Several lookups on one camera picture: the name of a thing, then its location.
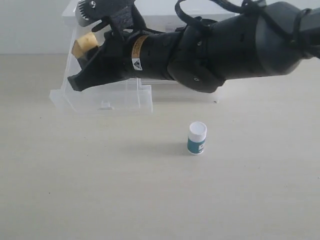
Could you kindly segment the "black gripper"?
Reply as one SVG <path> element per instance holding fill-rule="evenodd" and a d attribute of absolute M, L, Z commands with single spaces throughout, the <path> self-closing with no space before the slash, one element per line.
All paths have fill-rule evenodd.
<path fill-rule="evenodd" d="M 112 4 L 111 7 L 109 16 L 91 29 L 98 32 L 110 27 L 103 32 L 103 44 L 78 57 L 79 73 L 67 78 L 74 91 L 130 78 L 131 50 L 134 41 L 147 34 L 147 25 L 134 4 Z"/>

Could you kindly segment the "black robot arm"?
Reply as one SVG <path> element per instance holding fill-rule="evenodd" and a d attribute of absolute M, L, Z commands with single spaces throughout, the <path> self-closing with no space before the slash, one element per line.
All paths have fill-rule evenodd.
<path fill-rule="evenodd" d="M 320 11 L 278 1 L 217 4 L 235 13 L 222 21 L 192 17 L 177 1 L 184 22 L 173 32 L 147 27 L 132 0 L 82 0 L 75 10 L 80 26 L 106 26 L 103 44 L 92 41 L 72 51 L 80 72 L 69 76 L 73 90 L 131 78 L 167 80 L 213 93 L 227 80 L 283 76 L 304 59 L 320 56 Z"/>

